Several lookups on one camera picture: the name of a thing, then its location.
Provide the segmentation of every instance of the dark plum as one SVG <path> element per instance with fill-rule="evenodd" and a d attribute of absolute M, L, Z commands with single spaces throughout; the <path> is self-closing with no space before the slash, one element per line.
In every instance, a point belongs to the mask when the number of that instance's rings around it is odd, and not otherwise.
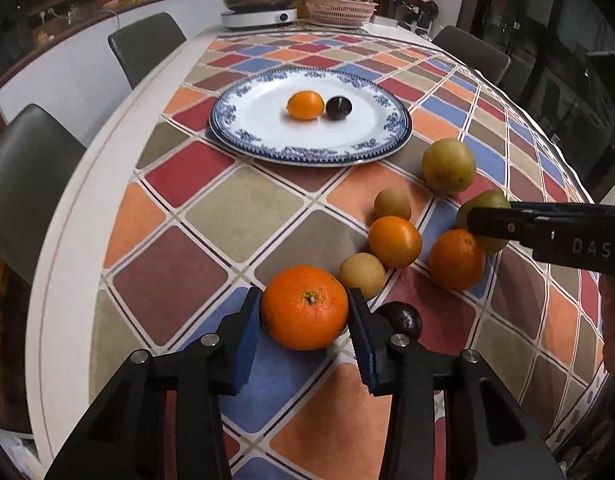
<path fill-rule="evenodd" d="M 332 97 L 325 105 L 325 113 L 332 121 L 340 121 L 351 114 L 351 101 L 347 97 Z"/>
<path fill-rule="evenodd" d="M 423 331 L 421 314 L 409 303 L 390 301 L 383 303 L 375 310 L 375 314 L 386 317 L 396 333 L 405 334 L 410 339 L 418 341 Z"/>

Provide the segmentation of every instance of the plastic basket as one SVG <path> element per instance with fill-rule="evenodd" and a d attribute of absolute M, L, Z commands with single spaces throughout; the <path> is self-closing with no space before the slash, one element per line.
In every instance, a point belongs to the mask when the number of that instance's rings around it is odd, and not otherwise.
<path fill-rule="evenodd" d="M 354 0 L 305 0 L 312 18 L 333 25 L 364 25 L 374 14 L 377 4 Z"/>

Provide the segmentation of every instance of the blue floral pattern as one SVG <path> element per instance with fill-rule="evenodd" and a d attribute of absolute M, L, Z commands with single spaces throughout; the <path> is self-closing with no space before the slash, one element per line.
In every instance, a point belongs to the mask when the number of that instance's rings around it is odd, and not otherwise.
<path fill-rule="evenodd" d="M 385 117 L 382 130 L 377 129 L 373 132 L 372 137 L 361 140 L 361 142 L 335 149 L 270 146 L 265 143 L 264 139 L 249 132 L 246 126 L 243 128 L 242 124 L 238 123 L 232 126 L 238 116 L 239 100 L 242 97 L 259 84 L 285 80 L 291 75 L 318 79 L 335 77 L 345 85 L 369 93 L 371 99 L 379 105 L 380 110 L 385 110 L 379 112 L 379 116 Z M 276 162 L 318 166 L 347 166 L 383 158 L 401 148 L 412 132 L 412 119 L 403 103 L 372 81 L 345 72 L 298 66 L 268 70 L 237 82 L 214 103 L 209 124 L 219 139 L 240 152 Z"/>

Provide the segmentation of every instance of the small orange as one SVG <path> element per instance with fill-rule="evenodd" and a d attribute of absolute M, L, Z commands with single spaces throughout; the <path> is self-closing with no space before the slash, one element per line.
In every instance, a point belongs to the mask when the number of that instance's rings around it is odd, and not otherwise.
<path fill-rule="evenodd" d="M 325 110 L 323 98 L 311 90 L 296 92 L 287 101 L 287 113 L 299 121 L 316 119 Z"/>
<path fill-rule="evenodd" d="M 431 277 L 450 290 L 478 285 L 485 269 L 485 254 L 466 229 L 452 229 L 434 243 L 428 260 Z"/>
<path fill-rule="evenodd" d="M 323 348 L 345 329 L 347 293 L 329 272 L 290 267 L 265 289 L 260 315 L 277 343 L 292 350 Z"/>
<path fill-rule="evenodd" d="M 385 267 L 403 269 L 421 254 L 423 240 L 416 227 L 398 216 L 374 220 L 367 235 L 370 252 Z"/>

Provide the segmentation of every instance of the chair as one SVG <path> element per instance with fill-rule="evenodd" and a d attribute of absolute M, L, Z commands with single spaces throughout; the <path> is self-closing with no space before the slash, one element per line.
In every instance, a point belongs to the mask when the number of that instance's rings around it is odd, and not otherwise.
<path fill-rule="evenodd" d="M 58 200 L 84 152 L 35 104 L 0 136 L 0 255 L 30 284 Z"/>
<path fill-rule="evenodd" d="M 132 88 L 186 41 L 174 19 L 161 12 L 123 27 L 108 38 Z"/>
<path fill-rule="evenodd" d="M 457 27 L 444 27 L 432 40 L 496 86 L 510 67 L 510 56 Z"/>

